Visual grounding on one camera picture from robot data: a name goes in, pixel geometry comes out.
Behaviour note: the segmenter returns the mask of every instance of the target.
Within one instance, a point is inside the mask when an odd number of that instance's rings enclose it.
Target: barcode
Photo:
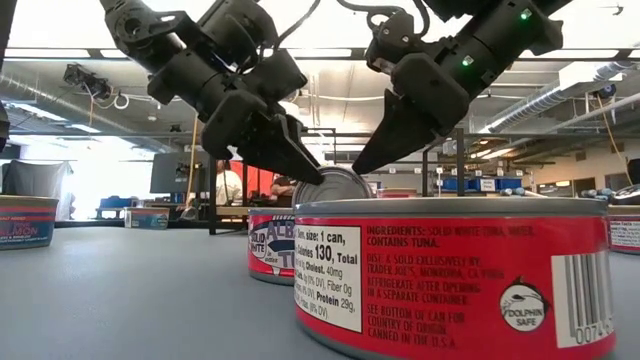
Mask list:
[[[591,344],[613,333],[609,253],[553,256],[558,348]]]

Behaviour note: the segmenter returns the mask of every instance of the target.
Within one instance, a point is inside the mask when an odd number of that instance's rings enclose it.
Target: red wall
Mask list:
[[[242,180],[242,162],[231,161],[231,170],[240,176]],[[252,191],[258,191],[258,173],[260,173],[260,193],[271,195],[271,185],[273,184],[273,173],[266,170],[259,170],[249,166],[247,175],[247,195],[251,196]]]

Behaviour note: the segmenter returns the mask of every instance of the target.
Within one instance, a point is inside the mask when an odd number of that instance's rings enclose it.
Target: albacore tuna can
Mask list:
[[[0,250],[49,246],[58,199],[0,196]]]
[[[615,345],[605,214],[588,199],[300,205],[298,322],[362,359],[601,358]]]
[[[294,205],[315,201],[369,199],[373,197],[371,187],[350,169],[340,166],[320,168],[324,181],[320,185],[299,183],[293,192]]]
[[[611,251],[640,255],[640,216],[610,215]]]
[[[293,209],[249,209],[249,275],[281,285],[293,285]]]

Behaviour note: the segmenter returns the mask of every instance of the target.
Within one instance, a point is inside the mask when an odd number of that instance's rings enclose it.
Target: gray table surface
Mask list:
[[[343,359],[247,275],[245,236],[78,228],[0,252],[0,359]],[[612,254],[616,359],[640,350],[640,256]]]

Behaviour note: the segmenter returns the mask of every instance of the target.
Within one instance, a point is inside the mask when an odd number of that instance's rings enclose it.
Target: ceiling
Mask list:
[[[178,6],[175,1],[146,0],[146,3],[156,10],[175,10]],[[310,3],[311,0],[262,0],[260,2],[274,16],[280,31],[304,13]],[[399,4],[410,12],[416,12],[409,0],[367,1],[367,4],[369,3]],[[198,18],[210,4],[211,1],[185,0],[179,7],[185,9],[193,18]],[[620,16],[614,16],[615,9],[610,8],[616,5],[625,7]],[[73,21],[60,21],[60,18],[49,16],[54,12],[57,14],[82,13],[83,16],[74,17]],[[584,48],[630,47],[632,44],[639,43],[640,35],[628,30],[637,27],[638,14],[640,14],[640,3],[636,0],[575,0],[555,14],[554,18],[565,21],[565,48],[583,48],[584,52],[588,51]],[[113,43],[102,18],[102,9],[97,0],[19,0],[9,46],[14,48],[112,48]],[[435,40],[441,36],[455,34],[466,20],[463,18],[443,24],[432,16],[431,31],[425,39]],[[289,48],[366,47],[371,35],[365,23],[362,14],[354,14],[340,8],[337,2],[324,1],[313,17],[287,39],[284,46]],[[421,28],[419,21],[416,28]],[[81,64],[98,77],[108,79],[116,92],[129,95],[130,103],[126,109],[118,110],[114,106],[106,110],[94,108],[95,113],[102,118],[122,125],[132,133],[167,132],[172,125],[176,124],[181,125],[185,131],[191,130],[194,111],[179,99],[175,99],[170,105],[159,106],[155,100],[147,97],[147,74],[137,64],[121,60],[74,60],[72,62]],[[89,96],[79,89],[70,88],[62,80],[68,63],[70,61],[10,61],[5,63],[3,74],[18,82],[46,89],[89,111]],[[384,113],[382,94],[389,86],[388,76],[375,73],[363,62],[357,61],[299,60],[298,65],[309,78],[309,84],[316,84],[315,87],[307,85],[302,89],[300,96],[294,100],[295,105],[298,106],[298,111],[294,113],[305,125],[336,128],[339,132],[375,130]],[[469,129],[470,122],[494,117],[535,91],[557,81],[558,72],[568,65],[570,65],[568,62],[516,62],[509,71],[497,79],[491,88],[472,103],[469,115],[461,126]],[[640,77],[627,76],[624,81],[617,83],[618,96],[627,97],[639,92],[640,80],[638,79]],[[317,100],[313,100],[311,93],[317,95]],[[6,94],[0,91],[0,97],[3,95],[6,98]],[[111,101],[108,100],[101,105],[108,106],[110,103]],[[318,117],[312,115],[312,106],[319,106]],[[543,115],[553,121],[568,120],[584,113],[584,108],[584,100],[577,99],[565,102]],[[12,114],[14,125],[24,120],[24,112],[12,111]],[[48,120],[46,117],[27,120],[21,124],[22,129],[77,132],[77,130],[64,129],[59,122]],[[73,120],[88,123],[89,117]],[[595,124],[595,131],[601,131],[602,123],[598,120]],[[103,131],[113,130],[112,125],[101,123],[99,119],[92,123],[92,127]],[[202,124],[197,123],[197,126],[201,128]],[[189,140],[176,138],[162,140],[162,142],[178,148]],[[365,140],[346,138],[338,142],[355,144]],[[352,147],[339,145],[340,150],[350,150]]]

